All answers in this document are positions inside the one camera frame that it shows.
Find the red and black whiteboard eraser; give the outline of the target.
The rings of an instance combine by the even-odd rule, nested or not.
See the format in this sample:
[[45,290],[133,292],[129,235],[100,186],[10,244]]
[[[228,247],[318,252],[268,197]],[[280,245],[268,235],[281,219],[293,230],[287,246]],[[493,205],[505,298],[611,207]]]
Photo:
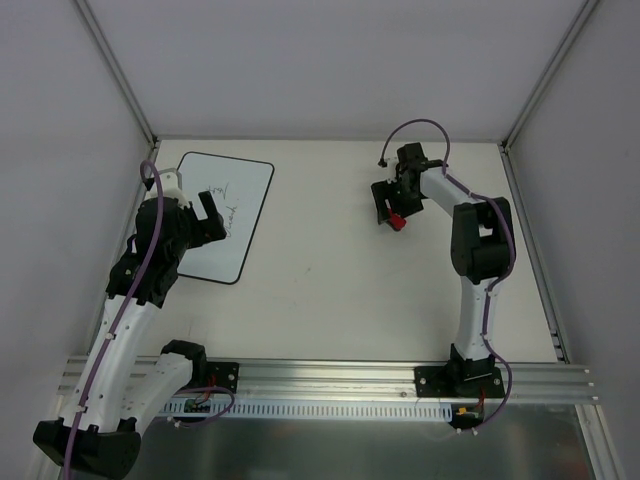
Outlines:
[[400,232],[406,226],[406,220],[391,212],[387,224],[394,232]]

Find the white whiteboard with black rim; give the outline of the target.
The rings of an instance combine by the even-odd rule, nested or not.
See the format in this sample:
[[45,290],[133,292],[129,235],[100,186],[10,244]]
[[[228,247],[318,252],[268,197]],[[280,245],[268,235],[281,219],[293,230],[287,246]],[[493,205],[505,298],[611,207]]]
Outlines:
[[177,167],[181,188],[196,214],[205,210],[198,194],[212,195],[226,238],[190,249],[178,273],[183,277],[225,285],[237,283],[275,173],[268,162],[189,151]]

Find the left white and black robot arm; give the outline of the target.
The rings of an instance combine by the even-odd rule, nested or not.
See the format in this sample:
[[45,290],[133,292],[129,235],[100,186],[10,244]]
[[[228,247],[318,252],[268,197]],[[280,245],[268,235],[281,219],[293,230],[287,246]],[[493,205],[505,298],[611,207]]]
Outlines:
[[204,346],[171,340],[142,383],[127,387],[140,343],[161,312],[185,253],[226,237],[212,194],[198,197],[204,218],[178,190],[153,192],[141,203],[135,231],[110,271],[100,329],[80,379],[58,418],[36,426],[34,444],[66,479],[75,472],[126,477],[160,408],[182,389],[212,386]]

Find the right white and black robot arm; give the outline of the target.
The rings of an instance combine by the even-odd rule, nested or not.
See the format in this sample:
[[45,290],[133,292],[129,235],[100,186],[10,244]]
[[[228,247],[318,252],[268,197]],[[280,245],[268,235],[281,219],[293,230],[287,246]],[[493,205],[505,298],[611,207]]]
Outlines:
[[452,220],[450,258],[461,280],[458,331],[447,362],[415,371],[420,397],[501,398],[502,358],[491,345],[496,297],[516,260],[511,206],[504,197],[474,192],[418,143],[382,158],[386,179],[372,184],[377,221],[399,232],[431,200]]

